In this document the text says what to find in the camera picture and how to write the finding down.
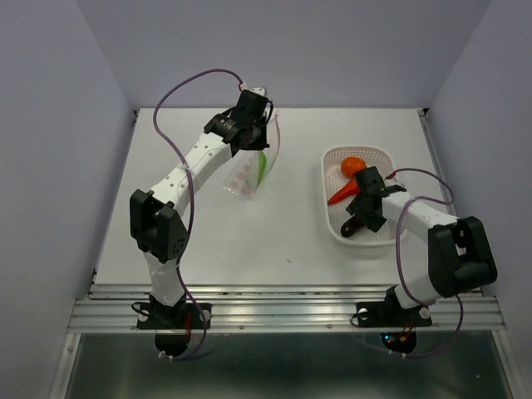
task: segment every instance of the white tabletop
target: white tabletop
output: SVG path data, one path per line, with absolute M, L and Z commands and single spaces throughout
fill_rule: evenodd
M 167 109 L 162 130 L 187 152 L 220 110 Z M 147 191 L 178 163 L 155 133 L 151 109 L 140 111 L 96 283 L 148 284 L 142 253 L 129 232 L 129 198 Z M 232 169 L 220 168 L 196 195 L 195 226 L 181 262 L 188 283 L 371 284 L 398 282 L 393 246 L 354 249 L 336 242 L 325 225 L 320 163 L 341 145 L 374 146 L 398 167 L 434 171 L 416 110 L 281 109 L 281 151 L 271 174 L 252 199 L 220 187 Z M 401 174 L 414 195 L 441 198 L 424 175 Z M 185 225 L 188 216 L 184 217 Z M 401 241 L 406 276 L 426 268 L 426 246 L 413 234 Z

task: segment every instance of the carrot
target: carrot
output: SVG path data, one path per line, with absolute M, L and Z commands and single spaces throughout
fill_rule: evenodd
M 344 185 L 342 189 L 340 189 L 335 195 L 330 198 L 329 201 L 327 201 L 327 205 L 337 204 L 338 202 L 343 201 L 347 197 L 357 194 L 357 182 L 354 179 L 351 179 L 349 180 L 349 183 Z

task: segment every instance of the white basket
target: white basket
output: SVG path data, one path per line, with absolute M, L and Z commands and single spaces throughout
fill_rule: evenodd
M 323 202 L 329 231 L 335 239 L 346 245 L 368 247 L 393 244 L 397 224 L 390 220 L 376 233 L 363 227 L 352 237 L 345 238 L 340 235 L 340 228 L 351 217 L 346 208 L 354 197 L 348 197 L 333 205 L 327 205 L 327 201 L 349 181 L 340 171 L 340 164 L 348 156 L 362 158 L 368 167 L 376 166 L 381 176 L 387 176 L 393 172 L 392 160 L 386 152 L 378 148 L 337 147 L 325 152 L 322 162 Z

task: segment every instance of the orange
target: orange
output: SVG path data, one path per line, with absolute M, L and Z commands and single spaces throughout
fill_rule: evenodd
M 359 170 L 366 169 L 366 162 L 364 160 L 357 158 L 356 156 L 350 156 L 342 161 L 340 169 L 344 176 L 352 179 L 353 175 Z

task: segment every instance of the gray wall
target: gray wall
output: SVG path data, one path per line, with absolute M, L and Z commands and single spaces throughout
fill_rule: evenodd
M 499 297 L 532 384 L 532 2 L 495 0 L 429 112 L 460 214 L 485 222 Z
M 73 0 L 3 0 L 0 54 L 0 397 L 47 397 L 131 111 Z
M 211 67 L 268 86 L 281 106 L 427 106 L 488 0 L 77 0 L 134 107 Z M 227 105 L 232 78 L 167 106 Z

